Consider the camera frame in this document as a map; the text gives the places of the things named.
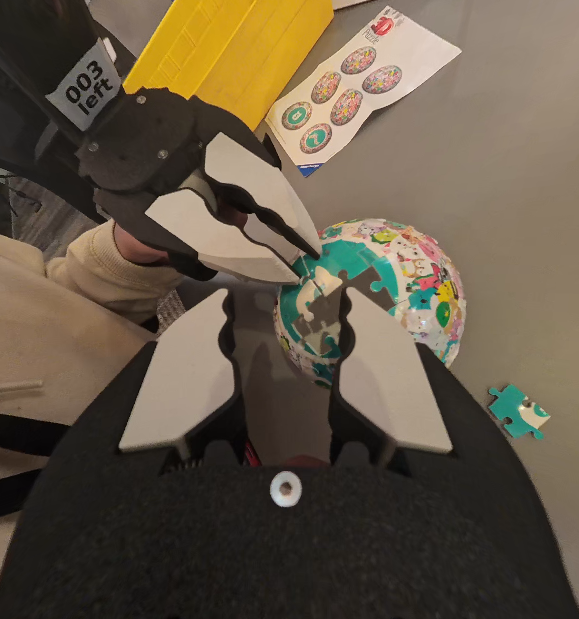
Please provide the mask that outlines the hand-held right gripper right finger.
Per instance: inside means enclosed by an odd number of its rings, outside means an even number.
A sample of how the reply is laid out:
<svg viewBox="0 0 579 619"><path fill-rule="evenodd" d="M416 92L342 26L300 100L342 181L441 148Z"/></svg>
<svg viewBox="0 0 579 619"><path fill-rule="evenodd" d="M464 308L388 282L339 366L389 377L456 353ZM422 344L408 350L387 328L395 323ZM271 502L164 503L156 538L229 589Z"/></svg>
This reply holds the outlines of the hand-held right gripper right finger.
<svg viewBox="0 0 579 619"><path fill-rule="evenodd" d="M353 287L341 293L339 319L332 463L388 463L398 448L450 454L453 443L420 357L431 350Z"/></svg>

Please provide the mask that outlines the colourful puzzle ball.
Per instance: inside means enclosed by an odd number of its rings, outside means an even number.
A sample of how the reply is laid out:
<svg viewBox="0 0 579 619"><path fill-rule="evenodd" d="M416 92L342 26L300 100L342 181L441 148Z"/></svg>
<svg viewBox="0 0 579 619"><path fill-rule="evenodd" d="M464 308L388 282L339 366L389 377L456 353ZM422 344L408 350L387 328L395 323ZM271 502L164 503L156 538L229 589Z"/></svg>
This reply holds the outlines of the colourful puzzle ball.
<svg viewBox="0 0 579 619"><path fill-rule="evenodd" d="M301 254L294 260L299 283L281 286L273 308L278 343L303 376L322 388L332 387L341 357L340 298L347 286L395 317L446 367L453 364L464 331L466 297L459 272L432 236L386 219L342 221L318 236L321 258ZM317 265L344 283L316 300L316 318L307 322L295 301Z"/></svg>

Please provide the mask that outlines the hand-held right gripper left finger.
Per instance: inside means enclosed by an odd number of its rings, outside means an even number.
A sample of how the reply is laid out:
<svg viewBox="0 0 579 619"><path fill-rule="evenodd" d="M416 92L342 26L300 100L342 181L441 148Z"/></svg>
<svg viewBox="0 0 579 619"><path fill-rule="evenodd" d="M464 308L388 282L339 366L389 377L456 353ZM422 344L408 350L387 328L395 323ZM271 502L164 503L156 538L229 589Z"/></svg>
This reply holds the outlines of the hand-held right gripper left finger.
<svg viewBox="0 0 579 619"><path fill-rule="evenodd" d="M121 453L172 447L200 460L208 445L228 443L239 464L246 413L232 357L232 293L219 289L186 311L157 339L119 441Z"/></svg>

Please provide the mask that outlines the printed instruction sheet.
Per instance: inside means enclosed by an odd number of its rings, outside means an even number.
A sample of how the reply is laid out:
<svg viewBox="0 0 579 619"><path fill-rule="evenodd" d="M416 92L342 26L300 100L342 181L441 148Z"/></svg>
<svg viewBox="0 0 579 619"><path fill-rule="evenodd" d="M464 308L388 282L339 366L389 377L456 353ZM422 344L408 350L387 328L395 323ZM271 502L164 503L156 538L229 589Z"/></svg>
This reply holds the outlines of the printed instruction sheet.
<svg viewBox="0 0 579 619"><path fill-rule="evenodd" d="M386 6L280 97L265 121L307 178L346 147L374 112L410 94L460 53Z"/></svg>

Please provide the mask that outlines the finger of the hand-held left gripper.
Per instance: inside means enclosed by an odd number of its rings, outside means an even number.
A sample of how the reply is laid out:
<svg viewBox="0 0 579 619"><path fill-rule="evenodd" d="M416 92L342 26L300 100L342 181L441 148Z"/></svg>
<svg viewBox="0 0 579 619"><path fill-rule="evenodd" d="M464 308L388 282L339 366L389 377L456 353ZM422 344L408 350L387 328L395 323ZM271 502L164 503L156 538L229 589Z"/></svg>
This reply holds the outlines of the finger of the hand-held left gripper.
<svg viewBox="0 0 579 619"><path fill-rule="evenodd" d="M191 188L158 197L145 215L197 253L205 266L249 280L297 284L300 276L268 246L217 219Z"/></svg>
<svg viewBox="0 0 579 619"><path fill-rule="evenodd" d="M318 259L322 245L307 209L258 145L253 152L223 132L207 143L189 139L183 151L190 174L183 189L202 195L217 219L240 228L283 260L294 260L299 253Z"/></svg>

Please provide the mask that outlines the yellow plastic bin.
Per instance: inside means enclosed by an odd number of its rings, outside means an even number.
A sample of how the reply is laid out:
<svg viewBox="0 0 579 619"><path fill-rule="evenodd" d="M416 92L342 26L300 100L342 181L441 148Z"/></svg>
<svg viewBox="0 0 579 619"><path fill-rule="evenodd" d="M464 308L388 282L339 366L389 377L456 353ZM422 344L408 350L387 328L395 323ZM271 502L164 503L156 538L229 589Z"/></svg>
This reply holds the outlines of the yellow plastic bin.
<svg viewBox="0 0 579 619"><path fill-rule="evenodd" d="M331 1L174 1L124 89L195 95L255 130L333 15Z"/></svg>

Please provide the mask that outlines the person's left hand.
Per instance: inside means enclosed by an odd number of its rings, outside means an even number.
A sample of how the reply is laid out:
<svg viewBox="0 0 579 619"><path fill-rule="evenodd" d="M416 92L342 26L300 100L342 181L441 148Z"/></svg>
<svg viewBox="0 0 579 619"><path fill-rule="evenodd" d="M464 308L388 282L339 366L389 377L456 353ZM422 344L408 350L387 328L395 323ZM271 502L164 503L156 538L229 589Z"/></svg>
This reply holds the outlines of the person's left hand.
<svg viewBox="0 0 579 619"><path fill-rule="evenodd" d="M113 236L117 251L128 262L143 267L170 265L167 252L155 250L141 243L117 223L114 224Z"/></svg>

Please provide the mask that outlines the teal and white puzzle piece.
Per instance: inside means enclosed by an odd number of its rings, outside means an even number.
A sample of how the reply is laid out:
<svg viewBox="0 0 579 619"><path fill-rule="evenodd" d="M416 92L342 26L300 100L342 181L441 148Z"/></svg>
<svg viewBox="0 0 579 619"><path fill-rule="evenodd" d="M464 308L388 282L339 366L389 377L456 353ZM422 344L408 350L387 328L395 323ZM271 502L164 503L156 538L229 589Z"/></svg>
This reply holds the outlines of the teal and white puzzle piece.
<svg viewBox="0 0 579 619"><path fill-rule="evenodd" d="M312 274L302 284L295 301L298 313L307 322L316 318L318 308L312 309L312 305L318 298L327 298L336 289L343 285L343 280L332 275L326 268L317 265Z"/></svg>
<svg viewBox="0 0 579 619"><path fill-rule="evenodd" d="M550 415L542 407L512 384L501 390L490 388L488 393L494 397L488 409L497 420L503 422L503 429L510 437L517 439L532 435L537 440L543 440L541 426L550 419Z"/></svg>

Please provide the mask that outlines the person's left forearm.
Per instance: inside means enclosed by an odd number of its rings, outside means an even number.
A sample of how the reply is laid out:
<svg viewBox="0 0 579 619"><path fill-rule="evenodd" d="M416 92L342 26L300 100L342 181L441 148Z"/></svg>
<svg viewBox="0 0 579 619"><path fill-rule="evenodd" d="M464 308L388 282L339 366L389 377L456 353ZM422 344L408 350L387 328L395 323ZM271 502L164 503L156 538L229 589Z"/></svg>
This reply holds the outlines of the person's left forearm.
<svg viewBox="0 0 579 619"><path fill-rule="evenodd" d="M158 301L184 279L171 265L143 267L123 259L114 242L114 220L69 244L64 258L46 264L47 278L129 320L142 323Z"/></svg>

